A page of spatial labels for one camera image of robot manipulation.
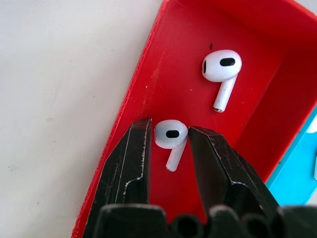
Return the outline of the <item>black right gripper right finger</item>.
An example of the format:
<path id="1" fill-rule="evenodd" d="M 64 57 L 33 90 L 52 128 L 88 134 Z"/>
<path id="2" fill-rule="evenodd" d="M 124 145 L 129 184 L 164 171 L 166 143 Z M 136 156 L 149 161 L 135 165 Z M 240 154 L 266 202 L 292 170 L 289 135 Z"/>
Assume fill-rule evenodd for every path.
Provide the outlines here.
<path id="1" fill-rule="evenodd" d="M 271 219 L 278 203 L 255 169 L 218 132 L 191 126 L 189 140 L 204 212 L 217 205 L 238 217 L 258 214 Z"/>

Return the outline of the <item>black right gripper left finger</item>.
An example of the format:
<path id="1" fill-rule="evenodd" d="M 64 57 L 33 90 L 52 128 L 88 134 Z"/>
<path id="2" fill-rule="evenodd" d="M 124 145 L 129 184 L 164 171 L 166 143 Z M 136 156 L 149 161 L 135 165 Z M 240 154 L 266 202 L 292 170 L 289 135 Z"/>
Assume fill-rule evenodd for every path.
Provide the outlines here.
<path id="1" fill-rule="evenodd" d="M 108 156 L 85 225 L 84 238 L 92 238 L 101 208 L 108 204 L 147 204 L 150 194 L 152 119 L 129 126 Z"/>

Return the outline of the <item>blue plastic tray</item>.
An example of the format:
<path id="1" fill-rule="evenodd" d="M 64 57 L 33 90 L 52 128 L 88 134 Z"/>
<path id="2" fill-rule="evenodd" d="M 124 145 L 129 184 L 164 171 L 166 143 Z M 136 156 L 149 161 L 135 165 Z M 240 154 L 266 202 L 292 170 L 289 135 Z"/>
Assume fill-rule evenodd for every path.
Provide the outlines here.
<path id="1" fill-rule="evenodd" d="M 279 205 L 304 205 L 317 191 L 317 132 L 306 133 L 315 119 L 317 106 L 266 182 Z"/>

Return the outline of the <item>red plastic tray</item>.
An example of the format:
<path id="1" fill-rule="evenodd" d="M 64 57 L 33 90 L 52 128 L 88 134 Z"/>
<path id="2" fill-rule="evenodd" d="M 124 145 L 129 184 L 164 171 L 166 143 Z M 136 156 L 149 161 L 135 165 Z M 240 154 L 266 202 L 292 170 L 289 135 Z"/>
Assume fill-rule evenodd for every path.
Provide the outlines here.
<path id="1" fill-rule="evenodd" d="M 213 50 L 242 58 L 228 105 L 202 75 Z M 294 0 L 163 0 L 71 238 L 82 238 L 107 157 L 130 124 L 177 119 L 221 133 L 268 180 L 317 105 L 317 13 Z"/>

